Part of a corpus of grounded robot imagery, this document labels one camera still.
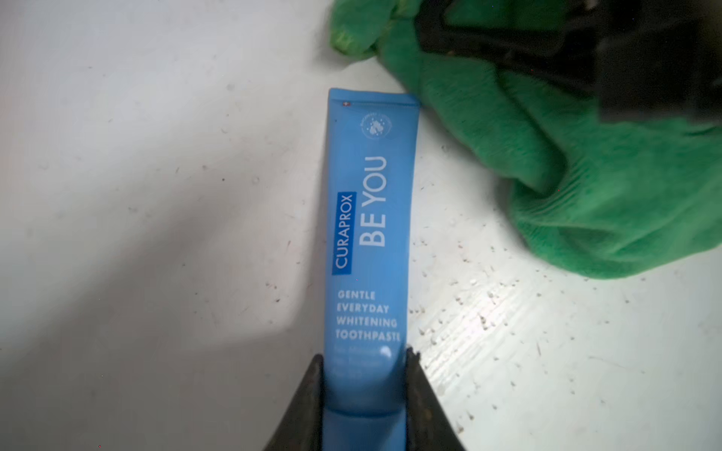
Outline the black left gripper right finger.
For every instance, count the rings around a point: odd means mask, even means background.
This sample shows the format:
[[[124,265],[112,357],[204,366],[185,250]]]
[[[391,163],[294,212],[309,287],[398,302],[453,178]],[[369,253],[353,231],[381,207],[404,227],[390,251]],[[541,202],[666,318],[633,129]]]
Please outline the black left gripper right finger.
[[[405,353],[406,449],[465,451],[411,347]]]

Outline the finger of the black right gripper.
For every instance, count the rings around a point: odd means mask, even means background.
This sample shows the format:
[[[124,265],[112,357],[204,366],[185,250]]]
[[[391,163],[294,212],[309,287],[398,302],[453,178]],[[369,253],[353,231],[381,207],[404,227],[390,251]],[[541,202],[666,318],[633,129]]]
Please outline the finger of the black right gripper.
[[[483,59],[571,92],[595,91],[594,1],[563,2],[557,31],[453,26],[446,19],[451,7],[450,1],[421,3],[415,30],[423,52]]]

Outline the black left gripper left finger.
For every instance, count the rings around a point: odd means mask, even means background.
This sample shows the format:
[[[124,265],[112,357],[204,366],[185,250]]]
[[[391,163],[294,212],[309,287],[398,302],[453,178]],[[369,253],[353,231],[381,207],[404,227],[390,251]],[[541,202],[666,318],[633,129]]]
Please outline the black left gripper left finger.
[[[323,389],[323,355],[316,354],[264,451],[322,449]]]

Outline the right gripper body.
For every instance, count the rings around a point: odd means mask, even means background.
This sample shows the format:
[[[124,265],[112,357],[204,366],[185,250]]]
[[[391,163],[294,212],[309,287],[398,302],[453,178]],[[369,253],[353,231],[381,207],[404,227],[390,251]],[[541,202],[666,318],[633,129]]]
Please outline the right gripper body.
[[[566,38],[592,59],[603,122],[721,121],[718,1],[571,1]]]

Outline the green cleaning cloth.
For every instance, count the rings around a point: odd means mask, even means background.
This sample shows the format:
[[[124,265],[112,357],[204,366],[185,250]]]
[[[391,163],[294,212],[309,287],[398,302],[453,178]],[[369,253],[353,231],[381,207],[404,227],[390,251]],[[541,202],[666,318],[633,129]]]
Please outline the green cleaning cloth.
[[[376,56],[483,165],[540,259],[627,277],[721,244],[721,129],[682,118],[603,124],[598,103],[481,60],[424,53],[417,1],[338,1],[331,47]]]

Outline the blue toothpaste tube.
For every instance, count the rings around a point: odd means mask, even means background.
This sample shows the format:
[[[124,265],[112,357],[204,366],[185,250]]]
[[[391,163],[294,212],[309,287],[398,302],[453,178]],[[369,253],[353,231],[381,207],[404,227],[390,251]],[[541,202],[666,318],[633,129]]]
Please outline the blue toothpaste tube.
[[[419,102],[328,97],[325,450],[406,447],[409,246]]]

